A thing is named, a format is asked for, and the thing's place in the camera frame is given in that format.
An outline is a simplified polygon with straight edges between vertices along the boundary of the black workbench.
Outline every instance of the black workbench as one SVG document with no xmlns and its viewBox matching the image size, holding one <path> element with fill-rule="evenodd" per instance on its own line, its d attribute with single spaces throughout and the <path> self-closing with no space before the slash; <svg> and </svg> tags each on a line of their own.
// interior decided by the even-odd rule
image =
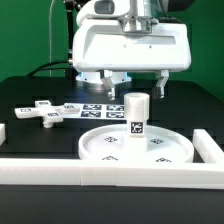
<svg viewBox="0 0 224 224">
<path fill-rule="evenodd" d="M 127 92 L 151 93 L 153 81 L 134 80 Z M 224 148 L 224 103 L 190 82 L 168 81 L 163 100 L 151 100 L 148 124 L 174 130 L 192 140 L 206 129 Z M 78 140 L 86 131 L 112 120 L 65 119 L 45 129 L 41 118 L 19 120 L 14 108 L 36 100 L 111 104 L 107 93 L 78 88 L 64 78 L 12 77 L 0 83 L 0 123 L 6 125 L 1 158 L 78 158 Z M 195 155 L 195 162 L 201 162 Z M 224 191 L 81 186 L 0 186 L 0 223 L 222 223 Z"/>
</svg>

